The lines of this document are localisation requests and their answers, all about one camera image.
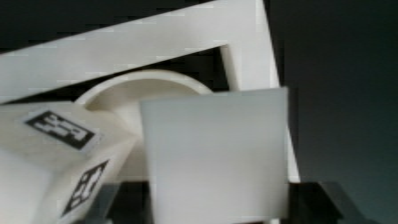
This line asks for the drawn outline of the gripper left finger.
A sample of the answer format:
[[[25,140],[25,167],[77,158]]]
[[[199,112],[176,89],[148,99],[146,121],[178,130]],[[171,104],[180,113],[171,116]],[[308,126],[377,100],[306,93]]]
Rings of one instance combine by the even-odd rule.
[[[105,184],[89,212],[73,224],[153,224],[150,183]]]

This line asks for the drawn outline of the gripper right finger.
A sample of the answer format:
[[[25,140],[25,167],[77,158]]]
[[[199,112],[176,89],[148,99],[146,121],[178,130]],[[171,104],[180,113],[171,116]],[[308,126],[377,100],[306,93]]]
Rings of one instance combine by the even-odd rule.
[[[281,224],[381,224],[363,214],[338,182],[290,184]]]

